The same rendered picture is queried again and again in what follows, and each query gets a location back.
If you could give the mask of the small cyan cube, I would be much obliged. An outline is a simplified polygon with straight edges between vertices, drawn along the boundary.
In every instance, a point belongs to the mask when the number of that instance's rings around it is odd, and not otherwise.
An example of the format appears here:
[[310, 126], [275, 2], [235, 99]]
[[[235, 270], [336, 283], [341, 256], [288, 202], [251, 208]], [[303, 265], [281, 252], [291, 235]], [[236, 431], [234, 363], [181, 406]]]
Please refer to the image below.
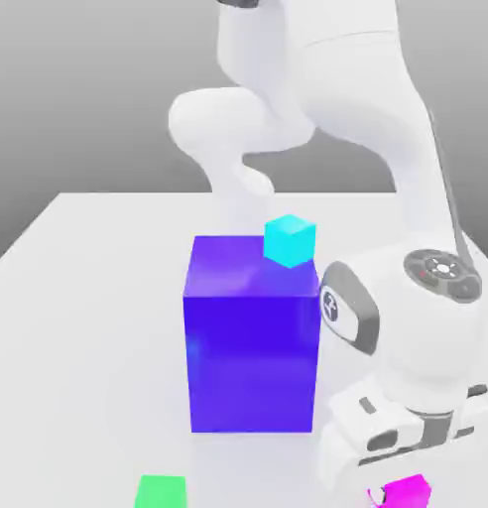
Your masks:
[[315, 251], [316, 224], [287, 214], [268, 221], [264, 230], [264, 256], [284, 267], [311, 261]]

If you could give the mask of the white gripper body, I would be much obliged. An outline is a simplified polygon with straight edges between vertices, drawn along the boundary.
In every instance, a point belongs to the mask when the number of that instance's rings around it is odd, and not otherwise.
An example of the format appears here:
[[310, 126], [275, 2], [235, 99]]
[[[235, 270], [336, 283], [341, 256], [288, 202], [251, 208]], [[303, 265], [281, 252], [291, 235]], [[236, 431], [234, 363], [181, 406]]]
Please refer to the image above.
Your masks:
[[320, 435], [318, 474], [329, 491], [376, 486], [425, 473], [444, 483], [488, 476], [488, 400], [466, 400], [453, 413], [421, 414], [330, 403]]

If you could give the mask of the small green cube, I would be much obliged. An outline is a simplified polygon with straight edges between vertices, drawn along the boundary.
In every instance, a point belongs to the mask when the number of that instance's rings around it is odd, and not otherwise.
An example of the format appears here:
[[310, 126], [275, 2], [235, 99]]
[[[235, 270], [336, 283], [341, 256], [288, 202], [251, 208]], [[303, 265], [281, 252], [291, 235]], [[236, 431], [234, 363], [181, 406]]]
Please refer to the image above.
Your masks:
[[138, 485], [134, 508], [187, 508], [185, 478], [143, 475]]

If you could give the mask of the small magenta cube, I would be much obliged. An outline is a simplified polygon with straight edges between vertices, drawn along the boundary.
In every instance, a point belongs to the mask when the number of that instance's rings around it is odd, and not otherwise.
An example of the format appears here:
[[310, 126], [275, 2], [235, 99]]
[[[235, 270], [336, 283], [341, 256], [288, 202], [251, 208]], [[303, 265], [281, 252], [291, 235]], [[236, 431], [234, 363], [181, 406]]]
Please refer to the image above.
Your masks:
[[431, 487], [421, 474], [367, 489], [370, 508], [427, 508]]

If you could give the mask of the large blue box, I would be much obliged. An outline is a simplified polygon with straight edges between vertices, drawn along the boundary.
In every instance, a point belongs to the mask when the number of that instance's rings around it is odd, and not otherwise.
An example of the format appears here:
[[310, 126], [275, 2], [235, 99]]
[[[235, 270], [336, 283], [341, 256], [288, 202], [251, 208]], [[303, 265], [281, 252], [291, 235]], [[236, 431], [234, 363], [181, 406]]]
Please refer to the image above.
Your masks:
[[311, 431], [320, 331], [312, 261], [269, 260], [260, 236], [197, 236], [183, 322], [193, 432]]

